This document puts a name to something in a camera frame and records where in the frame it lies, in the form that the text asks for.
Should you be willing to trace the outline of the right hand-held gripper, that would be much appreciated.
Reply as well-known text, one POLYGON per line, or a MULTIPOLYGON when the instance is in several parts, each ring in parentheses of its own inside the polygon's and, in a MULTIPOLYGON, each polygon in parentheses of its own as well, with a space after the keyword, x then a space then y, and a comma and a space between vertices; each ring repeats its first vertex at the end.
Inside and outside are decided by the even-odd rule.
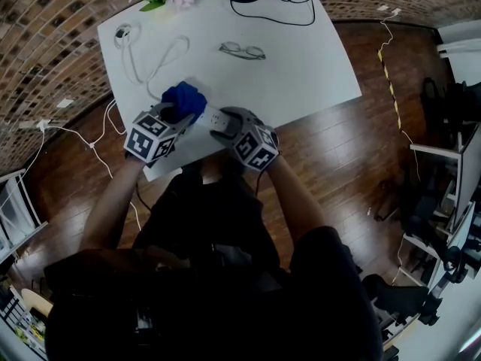
POLYGON ((210 135, 225 148, 233 148, 238 160, 255 171, 265 170, 279 155, 274 129, 266 126, 254 113, 241 107, 224 107, 227 127, 240 127, 234 134, 210 130, 210 135))

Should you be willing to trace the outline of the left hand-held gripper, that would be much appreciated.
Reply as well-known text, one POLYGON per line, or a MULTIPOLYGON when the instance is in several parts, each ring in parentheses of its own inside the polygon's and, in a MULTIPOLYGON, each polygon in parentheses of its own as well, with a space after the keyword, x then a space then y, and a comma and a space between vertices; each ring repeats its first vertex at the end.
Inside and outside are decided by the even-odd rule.
POLYGON ((142 111, 133 121, 124 144, 125 150, 149 167, 167 156, 177 139, 191 126, 196 115, 191 113, 175 121, 176 105, 161 102, 142 111))

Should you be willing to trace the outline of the white power strip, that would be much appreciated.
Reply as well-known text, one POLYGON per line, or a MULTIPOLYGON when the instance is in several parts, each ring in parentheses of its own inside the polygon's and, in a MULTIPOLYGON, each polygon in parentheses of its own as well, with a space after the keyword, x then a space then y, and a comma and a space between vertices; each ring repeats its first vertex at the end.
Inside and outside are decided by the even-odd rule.
POLYGON ((210 131, 225 132, 231 121, 229 115, 223 113, 221 110, 206 106, 204 112, 193 123, 197 126, 202 126, 210 131))

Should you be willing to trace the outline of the blue cloth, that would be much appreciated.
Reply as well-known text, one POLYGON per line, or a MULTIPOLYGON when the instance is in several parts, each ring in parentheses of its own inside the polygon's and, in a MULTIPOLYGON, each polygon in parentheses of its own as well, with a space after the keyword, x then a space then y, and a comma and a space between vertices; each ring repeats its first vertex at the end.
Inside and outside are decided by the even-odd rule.
POLYGON ((191 124, 204 113, 207 107, 206 97, 196 87, 181 81, 176 86, 171 86, 162 94, 162 103, 174 105, 174 120, 182 120, 193 114, 191 124))

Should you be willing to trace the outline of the person's left forearm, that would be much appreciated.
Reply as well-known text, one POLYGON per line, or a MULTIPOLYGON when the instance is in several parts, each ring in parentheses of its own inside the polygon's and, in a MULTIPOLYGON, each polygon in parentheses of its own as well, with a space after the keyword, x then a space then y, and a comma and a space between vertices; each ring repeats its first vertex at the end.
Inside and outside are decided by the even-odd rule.
POLYGON ((80 250, 117 248, 135 184, 143 168, 144 162, 138 158, 134 156, 126 158, 89 213, 80 250))

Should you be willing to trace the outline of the person's right forearm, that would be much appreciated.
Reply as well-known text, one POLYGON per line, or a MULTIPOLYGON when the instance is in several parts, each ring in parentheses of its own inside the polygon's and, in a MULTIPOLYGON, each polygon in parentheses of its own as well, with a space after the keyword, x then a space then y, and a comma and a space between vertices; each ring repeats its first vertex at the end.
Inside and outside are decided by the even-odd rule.
POLYGON ((268 166, 267 173, 294 244, 306 233, 325 225, 319 203, 283 156, 268 166))

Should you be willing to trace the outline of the thin-framed eyeglasses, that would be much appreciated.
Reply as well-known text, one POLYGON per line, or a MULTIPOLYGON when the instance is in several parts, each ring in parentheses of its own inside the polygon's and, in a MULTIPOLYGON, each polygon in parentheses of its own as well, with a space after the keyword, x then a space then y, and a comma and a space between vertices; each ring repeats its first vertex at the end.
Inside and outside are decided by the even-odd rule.
POLYGON ((237 42, 227 41, 220 45, 219 51, 245 60, 266 60, 264 51, 256 46, 242 47, 237 42))

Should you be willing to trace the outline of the person's body in black clothing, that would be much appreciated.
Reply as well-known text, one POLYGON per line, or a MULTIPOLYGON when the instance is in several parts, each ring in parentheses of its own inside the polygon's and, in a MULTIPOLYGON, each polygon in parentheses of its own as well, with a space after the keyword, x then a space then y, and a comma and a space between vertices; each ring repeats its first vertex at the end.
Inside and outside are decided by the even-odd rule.
POLYGON ((235 161, 211 184, 198 165, 175 176, 126 249, 149 246, 191 267, 155 293, 51 291, 48 361, 383 358, 371 301, 337 230, 325 223, 303 235, 282 268, 235 161))

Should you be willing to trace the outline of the yellow black striped tape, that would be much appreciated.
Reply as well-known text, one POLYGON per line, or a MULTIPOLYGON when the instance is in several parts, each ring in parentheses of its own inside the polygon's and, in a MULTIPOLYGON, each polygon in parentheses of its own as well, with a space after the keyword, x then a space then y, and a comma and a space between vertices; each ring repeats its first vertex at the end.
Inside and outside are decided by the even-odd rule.
POLYGON ((384 62, 381 49, 377 50, 377 56, 378 56, 378 59, 380 61, 381 66, 382 66, 383 73, 385 75, 385 78, 386 78, 386 81, 387 81, 387 84, 388 84, 388 87, 389 87, 389 92, 390 92, 390 95, 392 97, 392 102, 393 102, 393 106, 394 106, 395 114, 396 114, 396 118, 397 118, 398 130, 399 130, 400 133, 402 133, 401 115, 400 115, 399 109, 398 109, 398 101, 397 101, 396 96, 395 96, 394 87, 392 85, 392 81, 390 79, 388 69, 387 69, 386 64, 384 62))

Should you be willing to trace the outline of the white metal shelf rack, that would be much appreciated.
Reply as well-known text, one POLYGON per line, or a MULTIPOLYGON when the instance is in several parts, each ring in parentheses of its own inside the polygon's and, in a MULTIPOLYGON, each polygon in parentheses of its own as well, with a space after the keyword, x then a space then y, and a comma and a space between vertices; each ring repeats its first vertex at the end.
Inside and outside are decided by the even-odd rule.
POLYGON ((0 264, 45 226, 23 182, 25 169, 0 177, 0 264))

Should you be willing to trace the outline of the black office chair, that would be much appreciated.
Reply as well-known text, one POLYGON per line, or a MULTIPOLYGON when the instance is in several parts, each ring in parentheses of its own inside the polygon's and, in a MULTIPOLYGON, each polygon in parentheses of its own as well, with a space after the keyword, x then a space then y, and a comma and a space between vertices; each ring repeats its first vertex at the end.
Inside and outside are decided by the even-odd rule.
POLYGON ((481 82, 468 86, 449 83, 441 95, 429 77, 423 80, 420 95, 425 121, 429 129, 447 122, 456 129, 465 122, 481 122, 481 82))
POLYGON ((436 298, 427 287, 392 286, 379 275, 368 275, 362 285, 374 305, 393 316, 398 324, 406 325, 407 318, 416 315, 427 326, 439 320, 437 309, 442 299, 436 298))

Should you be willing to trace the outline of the white office desk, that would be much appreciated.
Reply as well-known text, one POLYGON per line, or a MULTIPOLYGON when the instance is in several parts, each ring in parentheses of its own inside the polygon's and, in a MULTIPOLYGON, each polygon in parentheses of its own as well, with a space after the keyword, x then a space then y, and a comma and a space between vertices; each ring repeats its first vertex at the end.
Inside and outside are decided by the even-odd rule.
POLYGON ((481 123, 474 123, 466 142, 462 141, 459 133, 458 146, 454 150, 423 144, 411 144, 410 149, 440 157, 446 163, 450 181, 434 215, 447 219, 444 232, 452 236, 467 213, 468 204, 481 180, 481 123))

